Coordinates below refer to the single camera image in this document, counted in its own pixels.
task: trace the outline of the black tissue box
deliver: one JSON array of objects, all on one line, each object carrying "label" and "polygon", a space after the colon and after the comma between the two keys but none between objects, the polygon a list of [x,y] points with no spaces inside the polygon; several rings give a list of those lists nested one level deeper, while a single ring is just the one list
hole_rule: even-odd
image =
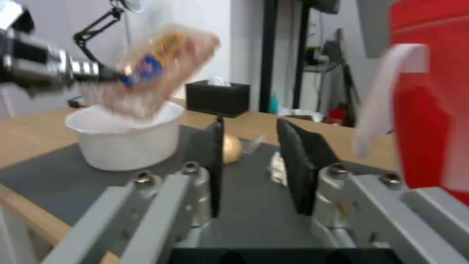
[{"label": "black tissue box", "polygon": [[236,117],[249,109],[249,85],[209,85],[207,80],[186,84],[187,110]]}]

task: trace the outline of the white bowl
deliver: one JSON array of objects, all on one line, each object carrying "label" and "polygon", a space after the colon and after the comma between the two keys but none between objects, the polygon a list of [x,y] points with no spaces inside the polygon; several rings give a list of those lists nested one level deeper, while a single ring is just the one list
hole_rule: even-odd
[{"label": "white bowl", "polygon": [[137,122],[92,106],[67,116],[85,160],[106,171],[129,171],[169,158],[177,149],[184,108],[167,102],[150,121]]}]

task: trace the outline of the blue label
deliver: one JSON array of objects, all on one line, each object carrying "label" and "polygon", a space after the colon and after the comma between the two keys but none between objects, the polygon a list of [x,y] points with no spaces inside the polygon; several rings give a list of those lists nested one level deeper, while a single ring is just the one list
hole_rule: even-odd
[{"label": "blue label", "polygon": [[121,82],[126,87],[132,87],[140,82],[152,80],[163,71],[161,63],[150,54],[145,55],[134,68],[132,74],[122,77]]}]

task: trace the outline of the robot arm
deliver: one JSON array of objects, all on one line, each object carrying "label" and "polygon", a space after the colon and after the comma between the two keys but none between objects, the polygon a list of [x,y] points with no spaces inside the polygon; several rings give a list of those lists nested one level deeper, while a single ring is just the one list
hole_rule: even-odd
[{"label": "robot arm", "polygon": [[118,80],[122,74],[99,62],[73,59],[67,51],[28,35],[34,29],[21,5],[0,0],[0,82],[29,94],[61,91],[76,82]]}]

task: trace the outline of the black foam pad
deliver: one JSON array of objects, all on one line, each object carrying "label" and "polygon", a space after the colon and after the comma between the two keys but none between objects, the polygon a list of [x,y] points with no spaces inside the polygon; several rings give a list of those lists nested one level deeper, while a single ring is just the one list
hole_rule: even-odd
[{"label": "black foam pad", "polygon": [[321,134],[306,131],[286,119],[277,119],[277,134],[296,212],[311,215],[319,170],[339,159]]},{"label": "black foam pad", "polygon": [[197,131],[191,136],[183,159],[183,162],[197,162],[208,170],[213,218],[218,217],[220,209],[224,132],[223,118],[219,116],[207,129]]}]

